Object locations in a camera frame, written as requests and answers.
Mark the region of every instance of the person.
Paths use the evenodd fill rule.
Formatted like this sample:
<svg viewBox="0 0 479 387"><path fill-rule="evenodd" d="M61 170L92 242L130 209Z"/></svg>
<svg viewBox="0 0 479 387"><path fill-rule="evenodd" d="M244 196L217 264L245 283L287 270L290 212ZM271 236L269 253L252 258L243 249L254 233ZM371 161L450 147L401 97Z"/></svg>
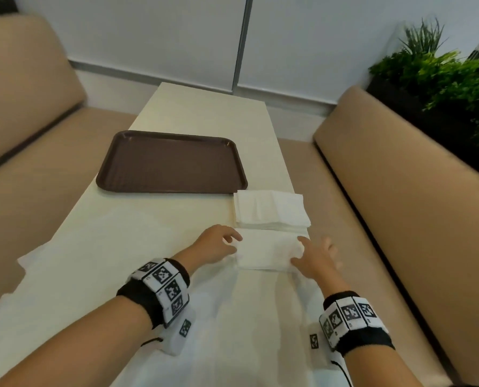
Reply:
<svg viewBox="0 0 479 387"><path fill-rule="evenodd" d="M189 279L201 266L234 254L236 248L223 241L231 243L233 238L242 240L235 229L215 225L170 260ZM351 290L336 269L336 248L330 239L325 238L320 246L305 237L298 239L304 253L291 263L305 277L316 281L325 299ZM109 386L155 323L162 322L155 312L162 318L162 309L146 310L118 292L118 296L57 333L12 368L0 379L0 387ZM398 353L387 345L356 347L346 353L345 363L355 387L421 386Z"/></svg>

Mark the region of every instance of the person's left arm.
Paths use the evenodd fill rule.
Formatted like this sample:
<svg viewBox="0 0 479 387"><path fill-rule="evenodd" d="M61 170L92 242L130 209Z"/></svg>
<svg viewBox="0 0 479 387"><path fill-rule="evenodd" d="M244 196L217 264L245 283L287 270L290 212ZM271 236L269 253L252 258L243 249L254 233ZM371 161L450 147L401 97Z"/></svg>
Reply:
<svg viewBox="0 0 479 387"><path fill-rule="evenodd" d="M215 225L172 259L192 275L235 253L223 242L232 238L242 240L233 228ZM0 379L0 387L107 387L154 327L142 306L116 296L37 348Z"/></svg>

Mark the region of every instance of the beige cushion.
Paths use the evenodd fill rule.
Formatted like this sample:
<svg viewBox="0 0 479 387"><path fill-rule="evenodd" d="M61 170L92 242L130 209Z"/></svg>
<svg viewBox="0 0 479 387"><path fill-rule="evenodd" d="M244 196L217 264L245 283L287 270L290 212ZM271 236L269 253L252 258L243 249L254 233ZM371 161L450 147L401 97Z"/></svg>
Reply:
<svg viewBox="0 0 479 387"><path fill-rule="evenodd" d="M372 247L317 149L311 143L279 139L295 193L304 196L313 242L329 235L339 248L342 274L370 300L388 327L406 364L426 387L451 385L442 365Z"/></svg>
<svg viewBox="0 0 479 387"><path fill-rule="evenodd" d="M50 240L97 174L114 134L134 119L83 108L0 167L0 297L23 278L17 258Z"/></svg>
<svg viewBox="0 0 479 387"><path fill-rule="evenodd" d="M357 87L315 140L463 381L479 385L479 174Z"/></svg>
<svg viewBox="0 0 479 387"><path fill-rule="evenodd" d="M0 16L0 156L84 100L48 23Z"/></svg>

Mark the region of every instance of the tray rim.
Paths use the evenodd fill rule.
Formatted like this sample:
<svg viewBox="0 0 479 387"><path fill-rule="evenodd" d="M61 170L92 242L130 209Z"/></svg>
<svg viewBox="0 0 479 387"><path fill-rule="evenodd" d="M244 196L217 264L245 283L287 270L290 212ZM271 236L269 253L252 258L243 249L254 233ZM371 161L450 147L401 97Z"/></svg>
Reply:
<svg viewBox="0 0 479 387"><path fill-rule="evenodd" d="M116 193L116 194L205 194L205 195L212 195L212 194L218 194L218 195L231 195L234 192L230 193L211 193L211 192L197 192L197 191L181 191L181 190L164 190L164 191L117 191L113 190L110 188L106 188L104 186L104 174L108 171L108 167L111 163L110 157L114 153L115 146L116 146L116 141L120 138L125 138L127 135L133 135L133 136L149 136L149 137L154 137L158 139L165 139L165 140L183 140L183 141L202 141L202 142L226 142L227 145L230 145L232 148L232 153L234 155L234 161L236 163L236 168L238 169L239 172L239 177L242 181L242 188L238 190L246 190L248 187L248 181L247 181L247 176L245 175L245 170L243 169L243 164L240 160L240 154L237 150L236 143L232 141L231 139L225 138L225 137L214 137L214 136L198 136L198 135L188 135L188 134L178 134L178 133L164 133L164 132L158 132L158 131L146 131L146 130L123 130L119 131L116 133L111 141L111 144L109 145L109 148L107 149L107 154L105 158L103 159L103 162L100 166L100 169L98 170L98 174L96 175L96 185L98 188L101 190L111 192L111 193Z"/></svg>

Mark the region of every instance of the wristband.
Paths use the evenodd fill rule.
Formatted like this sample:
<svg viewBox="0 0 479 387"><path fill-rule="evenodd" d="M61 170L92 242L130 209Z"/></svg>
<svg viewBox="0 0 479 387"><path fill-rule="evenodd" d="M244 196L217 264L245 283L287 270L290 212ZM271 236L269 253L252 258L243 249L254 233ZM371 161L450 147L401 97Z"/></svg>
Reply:
<svg viewBox="0 0 479 387"><path fill-rule="evenodd" d="M142 306L153 327L161 322L167 328L190 301L187 293L189 281L189 275L180 263L156 259L133 272L117 295Z"/></svg>
<svg viewBox="0 0 479 387"><path fill-rule="evenodd" d="M332 350L345 356L365 345L386 345L395 349L388 330L367 299L348 291L324 301L325 312L319 321Z"/></svg>

